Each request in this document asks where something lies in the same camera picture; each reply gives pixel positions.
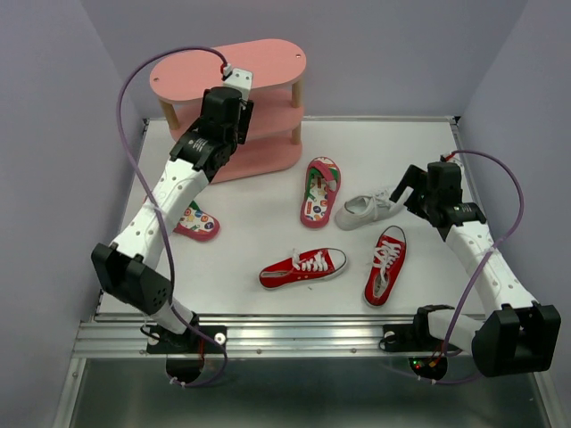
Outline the pink patterned sandal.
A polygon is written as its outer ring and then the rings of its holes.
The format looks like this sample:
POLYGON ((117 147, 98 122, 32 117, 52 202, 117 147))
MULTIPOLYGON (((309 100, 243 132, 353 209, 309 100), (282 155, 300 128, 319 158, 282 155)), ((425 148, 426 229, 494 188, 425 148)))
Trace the pink patterned sandal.
POLYGON ((328 157, 314 158, 306 169, 300 220, 308 228, 324 227, 341 187, 341 171, 328 157))
POLYGON ((196 201, 192 201, 173 232, 194 241, 205 243, 214 239, 218 235, 219 230, 219 221, 203 211, 196 201))

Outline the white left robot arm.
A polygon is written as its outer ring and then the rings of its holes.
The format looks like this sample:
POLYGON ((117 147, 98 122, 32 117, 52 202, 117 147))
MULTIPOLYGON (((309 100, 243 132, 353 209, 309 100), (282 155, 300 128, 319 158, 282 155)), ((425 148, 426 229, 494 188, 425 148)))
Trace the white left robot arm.
POLYGON ((190 202, 204 190, 243 144, 253 103, 247 88, 216 86, 204 92, 199 118, 178 139, 154 187, 123 231, 91 254, 103 290, 168 330, 177 350, 198 343, 193 312, 173 297, 174 278, 156 270, 163 253, 173 256, 169 237, 190 202))

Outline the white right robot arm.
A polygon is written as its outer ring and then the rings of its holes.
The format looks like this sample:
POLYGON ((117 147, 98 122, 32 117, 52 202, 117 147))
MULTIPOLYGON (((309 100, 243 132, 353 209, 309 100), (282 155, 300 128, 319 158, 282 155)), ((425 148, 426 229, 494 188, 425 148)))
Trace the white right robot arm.
POLYGON ((420 307, 411 323, 387 326, 385 350, 422 352, 440 343, 468 353, 486 377, 543 372, 550 368, 561 325, 552 305, 542 305, 517 280, 490 235, 477 204, 462 200, 461 170, 452 162, 407 168, 390 196, 406 189, 407 211, 427 220, 466 270, 485 320, 464 316, 459 307, 420 307))

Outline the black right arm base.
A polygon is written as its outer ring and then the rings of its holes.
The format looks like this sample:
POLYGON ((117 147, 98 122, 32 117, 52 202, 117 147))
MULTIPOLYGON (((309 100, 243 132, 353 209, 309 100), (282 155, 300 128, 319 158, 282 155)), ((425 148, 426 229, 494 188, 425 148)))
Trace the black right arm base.
POLYGON ((443 339, 420 333, 413 324, 383 326, 378 348, 384 352, 409 354, 410 371, 418 379, 439 383, 448 371, 448 359, 443 353, 443 339))

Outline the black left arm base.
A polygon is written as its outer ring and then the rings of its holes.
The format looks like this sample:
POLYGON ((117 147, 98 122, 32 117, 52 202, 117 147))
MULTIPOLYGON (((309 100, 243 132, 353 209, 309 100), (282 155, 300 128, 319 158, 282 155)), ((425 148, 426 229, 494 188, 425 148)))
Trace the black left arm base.
POLYGON ((145 352, 164 356, 170 384, 183 389, 213 385, 228 364, 227 328, 203 325, 198 330, 199 334, 186 330, 177 335, 159 325, 140 328, 147 339, 145 352))

